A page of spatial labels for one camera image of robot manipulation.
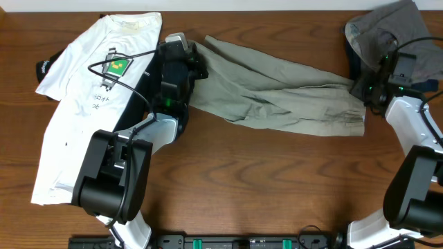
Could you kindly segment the olive green shorts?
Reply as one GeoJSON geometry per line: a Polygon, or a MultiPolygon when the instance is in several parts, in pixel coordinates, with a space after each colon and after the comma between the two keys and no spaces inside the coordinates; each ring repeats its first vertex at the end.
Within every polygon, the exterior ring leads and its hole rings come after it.
{"type": "Polygon", "coordinates": [[[192,107],[235,125],[314,136],[362,136],[366,109],[353,81],[206,36],[197,44],[208,77],[192,107]]]}

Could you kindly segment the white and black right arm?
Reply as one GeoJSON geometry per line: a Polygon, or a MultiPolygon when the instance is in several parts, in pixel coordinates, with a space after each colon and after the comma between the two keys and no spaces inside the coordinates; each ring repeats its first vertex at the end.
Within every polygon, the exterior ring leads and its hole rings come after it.
{"type": "Polygon", "coordinates": [[[381,113],[394,129],[405,159],[386,190],[383,207],[347,227],[346,248],[440,248],[442,235],[442,132],[423,93],[388,76],[362,75],[350,93],[381,113]]]}

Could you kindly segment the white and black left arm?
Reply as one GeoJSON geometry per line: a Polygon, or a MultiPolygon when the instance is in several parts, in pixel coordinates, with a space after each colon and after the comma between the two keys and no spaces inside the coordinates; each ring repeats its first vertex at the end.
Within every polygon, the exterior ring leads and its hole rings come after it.
{"type": "Polygon", "coordinates": [[[71,205],[101,220],[115,248],[148,247],[152,231],[141,205],[151,157],[184,132],[195,82],[208,77],[195,43],[166,41],[155,52],[162,80],[148,104],[148,117],[125,130],[97,130],[73,188],[71,205]]]}

